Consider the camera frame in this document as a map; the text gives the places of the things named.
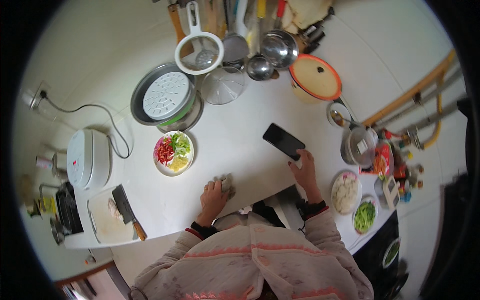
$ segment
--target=hand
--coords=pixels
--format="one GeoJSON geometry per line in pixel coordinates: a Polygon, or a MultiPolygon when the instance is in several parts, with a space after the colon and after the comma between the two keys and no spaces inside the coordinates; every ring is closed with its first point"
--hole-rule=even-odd
{"type": "Polygon", "coordinates": [[[204,193],[200,196],[202,212],[198,215],[196,223],[202,227],[210,227],[227,203],[227,197],[227,192],[222,194],[222,181],[217,180],[215,183],[211,181],[205,185],[204,193]]]}
{"type": "Polygon", "coordinates": [[[288,162],[293,176],[298,184],[303,187],[307,193],[309,203],[319,203],[322,201],[320,190],[317,187],[317,179],[315,175],[315,159],[312,154],[305,149],[297,149],[300,154],[301,168],[297,168],[292,162],[288,162]]]}

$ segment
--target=phone screen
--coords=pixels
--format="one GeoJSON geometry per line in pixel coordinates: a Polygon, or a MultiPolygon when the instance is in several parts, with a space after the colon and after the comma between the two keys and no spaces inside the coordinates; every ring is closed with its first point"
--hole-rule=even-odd
{"type": "Polygon", "coordinates": [[[305,144],[276,124],[271,124],[264,133],[264,140],[275,146],[293,160],[299,160],[297,149],[305,149],[305,144]]]}

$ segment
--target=green vegetable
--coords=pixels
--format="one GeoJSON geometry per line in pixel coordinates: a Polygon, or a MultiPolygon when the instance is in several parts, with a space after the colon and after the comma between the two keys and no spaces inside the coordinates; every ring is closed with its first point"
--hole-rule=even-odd
{"type": "Polygon", "coordinates": [[[359,232],[366,232],[375,220],[375,206],[371,202],[360,204],[355,213],[353,226],[359,232]]]}
{"type": "Polygon", "coordinates": [[[385,264],[389,264],[392,261],[392,259],[395,258],[399,248],[400,248],[399,242],[396,242],[395,244],[393,244],[393,246],[390,248],[390,251],[387,254],[387,258],[385,259],[385,264]]]}
{"type": "Polygon", "coordinates": [[[187,136],[182,132],[176,132],[172,135],[172,148],[175,155],[186,155],[190,153],[190,143],[187,136]]]}

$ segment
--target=rice cooker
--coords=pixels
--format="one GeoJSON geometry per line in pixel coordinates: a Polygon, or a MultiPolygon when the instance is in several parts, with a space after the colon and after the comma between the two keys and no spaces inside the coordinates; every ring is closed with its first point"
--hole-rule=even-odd
{"type": "Polygon", "coordinates": [[[67,175],[75,188],[102,188],[110,174],[108,138],[94,129],[83,128],[70,139],[67,147],[67,175]]]}

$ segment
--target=cutting board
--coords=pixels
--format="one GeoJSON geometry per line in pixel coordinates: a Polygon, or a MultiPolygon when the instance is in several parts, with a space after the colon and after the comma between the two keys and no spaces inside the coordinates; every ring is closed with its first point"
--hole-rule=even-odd
{"type": "Polygon", "coordinates": [[[130,221],[113,217],[108,210],[108,199],[114,199],[112,191],[115,187],[102,191],[87,201],[88,214],[96,239],[101,244],[113,244],[136,240],[138,235],[130,221]]]}

